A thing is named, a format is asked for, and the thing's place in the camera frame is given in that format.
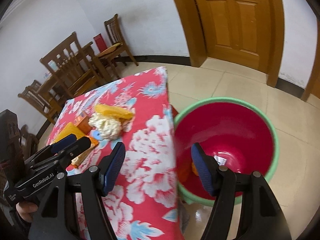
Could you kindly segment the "person's left hand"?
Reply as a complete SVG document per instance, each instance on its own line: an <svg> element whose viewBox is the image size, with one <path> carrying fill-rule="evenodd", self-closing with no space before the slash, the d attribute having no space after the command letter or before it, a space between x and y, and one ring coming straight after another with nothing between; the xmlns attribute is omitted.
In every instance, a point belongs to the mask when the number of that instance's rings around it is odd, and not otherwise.
<svg viewBox="0 0 320 240"><path fill-rule="evenodd" d="M16 210L24 221L31 223L33 221L33 213L38 210L38 206L30 202L20 202L16 204Z"/></svg>

